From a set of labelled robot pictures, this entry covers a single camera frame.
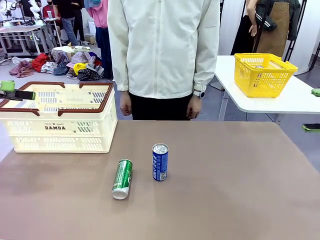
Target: white plastic basket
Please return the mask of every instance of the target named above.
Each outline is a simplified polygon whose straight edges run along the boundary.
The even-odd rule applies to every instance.
[[[4,100],[0,120],[17,153],[108,153],[118,122],[112,83],[29,82],[35,100]]]

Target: blue can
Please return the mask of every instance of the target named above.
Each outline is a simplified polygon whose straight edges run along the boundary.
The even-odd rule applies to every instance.
[[[152,147],[152,175],[157,181],[167,178],[169,148],[163,143],[158,143]]]

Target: pile of clothes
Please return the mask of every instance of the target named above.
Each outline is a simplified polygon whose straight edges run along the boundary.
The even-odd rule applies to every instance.
[[[104,76],[101,59],[90,51],[90,47],[62,46],[55,47],[51,53],[41,53],[35,59],[15,58],[17,66],[9,71],[17,78],[24,78],[38,73],[66,75],[69,79],[96,81]]]

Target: black jacket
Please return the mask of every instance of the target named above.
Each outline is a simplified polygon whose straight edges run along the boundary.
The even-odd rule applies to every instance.
[[[264,16],[265,8],[267,9],[267,17],[264,23],[264,29],[267,31],[272,31],[277,27],[277,24],[269,17],[275,2],[290,2],[289,5],[289,15],[290,15],[290,25],[289,25],[289,35],[288,40],[296,40],[298,36],[298,20],[301,5],[299,0],[260,0],[255,7],[256,22],[258,25],[262,24],[262,18]]]

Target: white table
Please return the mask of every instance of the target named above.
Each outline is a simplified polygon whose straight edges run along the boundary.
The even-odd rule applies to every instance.
[[[215,75],[225,89],[218,121],[225,119],[229,97],[246,113],[276,114],[272,119],[280,123],[284,114],[320,114],[320,97],[311,94],[308,84],[292,76],[282,93],[276,98],[249,98],[235,83],[235,57],[218,56]]]
[[[46,22],[51,22],[51,21],[54,22],[55,30],[58,35],[57,25],[54,20],[55,20],[54,18],[45,19]],[[21,20],[12,20],[11,22],[21,22]],[[31,54],[29,51],[27,51],[26,45],[30,48],[31,47],[30,41],[34,41],[37,54],[39,55],[41,51],[39,49],[36,35],[40,38],[41,44],[43,46],[43,51],[45,53],[49,53],[54,47],[57,46],[53,36],[51,26],[48,26],[46,24],[32,25],[32,26],[24,26],[24,25],[4,26],[0,29],[0,42],[3,47],[3,52],[5,54],[8,54],[9,56],[29,56]],[[6,45],[4,44],[4,39],[6,39],[9,48],[13,46],[11,43],[11,40],[18,40],[21,45],[22,52],[9,53],[5,47]]]

